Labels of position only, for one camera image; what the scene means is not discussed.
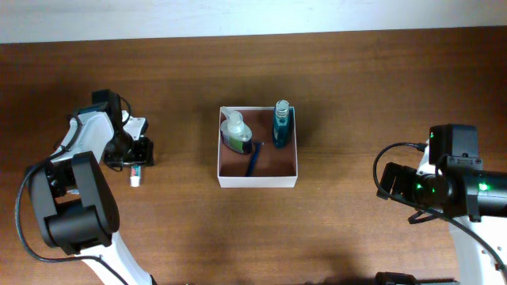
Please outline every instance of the table surface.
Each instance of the table surface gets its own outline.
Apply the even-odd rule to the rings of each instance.
[[[376,198],[372,162],[429,127],[478,127],[485,169],[507,171],[507,28],[0,45],[0,283],[99,284],[82,263],[23,251],[13,205],[24,168],[51,153],[65,115],[109,88],[148,118],[156,166],[139,188],[102,166],[122,237],[158,284],[346,284],[380,271],[459,277],[448,225],[410,226],[413,209]],[[222,105],[295,106],[294,188],[221,189]],[[416,166],[394,150],[380,163]],[[29,243],[40,237],[27,196]]]

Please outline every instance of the box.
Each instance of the box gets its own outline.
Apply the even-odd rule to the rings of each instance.
[[[222,143],[220,124],[226,119],[219,114],[219,145],[217,177],[222,188],[291,188],[298,179],[298,154],[295,140],[295,109],[292,117],[291,139],[277,149],[273,144],[274,107],[228,107],[239,111],[243,121],[252,130],[252,141],[265,142],[257,157],[251,177],[245,177],[251,154],[238,154]]]

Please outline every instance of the blue liquid bottle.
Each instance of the blue liquid bottle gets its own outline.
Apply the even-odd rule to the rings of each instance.
[[[276,148],[284,147],[289,139],[288,128],[291,123],[289,114],[288,102],[286,100],[278,101],[273,118],[273,142]]]

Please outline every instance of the wooden table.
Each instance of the wooden table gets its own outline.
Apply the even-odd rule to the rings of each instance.
[[[485,169],[507,171],[506,80],[507,28],[0,45],[0,283],[100,283],[82,263],[26,254],[13,206],[24,168],[67,132],[65,114],[103,88],[150,122],[156,166],[140,188],[128,171],[102,169],[124,241],[158,284],[458,278],[448,225],[410,226],[413,209],[376,198],[372,162],[387,144],[454,122],[478,127]],[[221,189],[219,106],[282,98],[297,110],[296,187]],[[396,150],[381,164],[420,158]],[[22,207],[30,244],[61,257],[42,242],[28,196]]]

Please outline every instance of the lip balm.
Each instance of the lip balm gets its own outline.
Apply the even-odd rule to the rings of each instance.
[[[130,170],[130,185],[139,187],[141,185],[141,165],[133,165]]]

